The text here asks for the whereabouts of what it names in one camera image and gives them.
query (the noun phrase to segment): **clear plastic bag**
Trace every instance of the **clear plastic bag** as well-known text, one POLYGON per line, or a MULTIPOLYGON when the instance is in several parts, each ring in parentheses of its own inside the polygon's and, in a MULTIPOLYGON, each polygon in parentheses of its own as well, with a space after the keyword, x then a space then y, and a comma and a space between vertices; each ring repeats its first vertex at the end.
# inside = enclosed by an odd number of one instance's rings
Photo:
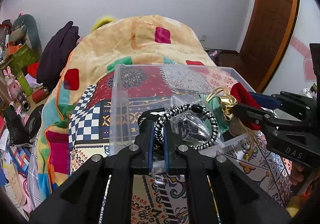
MULTIPOLYGON (((200 104, 213 114, 210 105, 197 95, 177 95, 171 97, 170 107, 165 108, 169 110, 174 106, 181 106, 184 104, 200 104)), ((197 115, 191 110, 179 114, 170 119, 171 129, 176 134, 180 134, 186 145, 198 145, 207 142, 211 137, 211 124, 204 115, 197 115)))

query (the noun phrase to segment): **metal screw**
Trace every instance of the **metal screw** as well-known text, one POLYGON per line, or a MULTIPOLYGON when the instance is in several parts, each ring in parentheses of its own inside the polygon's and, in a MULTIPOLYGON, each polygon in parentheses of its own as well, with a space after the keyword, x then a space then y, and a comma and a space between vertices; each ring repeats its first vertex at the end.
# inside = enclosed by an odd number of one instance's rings
POLYGON ((217 161, 220 163, 224 163, 227 160, 227 158, 224 155, 218 155, 216 158, 217 161))
POLYGON ((179 145, 178 147, 179 151, 187 151, 188 147, 185 144, 179 145))
POLYGON ((139 149, 139 145, 137 145, 137 144, 132 144, 132 145, 129 146, 129 149, 130 149, 131 151, 137 151, 137 150, 139 149))
POLYGON ((98 162, 98 161, 101 160, 101 158, 102 158, 101 155, 99 155, 99 154, 94 154, 94 155, 92 155, 91 160, 93 160, 94 162, 98 162))

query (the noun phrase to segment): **checkered pattern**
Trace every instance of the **checkered pattern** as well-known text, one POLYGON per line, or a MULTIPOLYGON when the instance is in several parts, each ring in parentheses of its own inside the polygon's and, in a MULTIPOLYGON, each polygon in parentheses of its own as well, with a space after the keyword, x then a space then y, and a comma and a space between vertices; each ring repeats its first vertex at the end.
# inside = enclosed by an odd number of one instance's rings
POLYGON ((80 98, 79 102, 77 103, 77 106, 75 107, 75 110, 71 115, 71 118, 84 112, 84 109, 87 106, 87 103, 90 102, 90 99, 92 98, 94 91, 96 90, 96 87, 97 85, 88 86, 88 88, 86 89, 86 91, 84 91, 82 97, 80 98))
POLYGON ((80 98, 69 123, 69 148, 75 141, 99 139, 100 103, 87 109, 86 106, 93 96, 96 85, 90 85, 80 98))

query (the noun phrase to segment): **wooden door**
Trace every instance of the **wooden door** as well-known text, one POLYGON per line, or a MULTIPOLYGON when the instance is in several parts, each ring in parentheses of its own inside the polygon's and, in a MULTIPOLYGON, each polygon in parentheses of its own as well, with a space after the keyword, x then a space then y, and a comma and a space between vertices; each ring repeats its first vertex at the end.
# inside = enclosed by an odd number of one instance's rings
POLYGON ((249 66, 249 84, 261 92, 271 80, 290 41, 298 0, 256 0, 239 57, 249 66))

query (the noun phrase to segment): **braided bracelet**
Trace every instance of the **braided bracelet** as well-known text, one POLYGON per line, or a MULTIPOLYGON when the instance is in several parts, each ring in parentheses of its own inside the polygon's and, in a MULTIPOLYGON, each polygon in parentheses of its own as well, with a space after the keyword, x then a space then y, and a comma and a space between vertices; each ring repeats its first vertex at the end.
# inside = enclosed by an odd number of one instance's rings
POLYGON ((171 108, 169 111, 166 111, 162 116, 158 118, 158 120, 155 123, 155 128, 154 128, 155 138, 160 143, 164 143, 161 129, 163 128, 165 122, 170 118, 175 117, 176 115, 181 114, 182 112, 186 112, 188 110, 191 110, 197 114, 202 113, 203 115, 205 115, 210 120, 211 130, 212 130, 211 137, 206 143, 199 144, 199 145, 191 145, 190 147, 199 151, 199 150, 208 148, 210 146, 213 146, 214 142, 217 139, 217 134, 218 134, 217 120, 214 118, 213 114, 210 113, 210 111, 208 111, 208 109, 205 106, 200 106, 196 104, 194 105, 186 104, 186 105, 178 106, 175 108, 171 108))

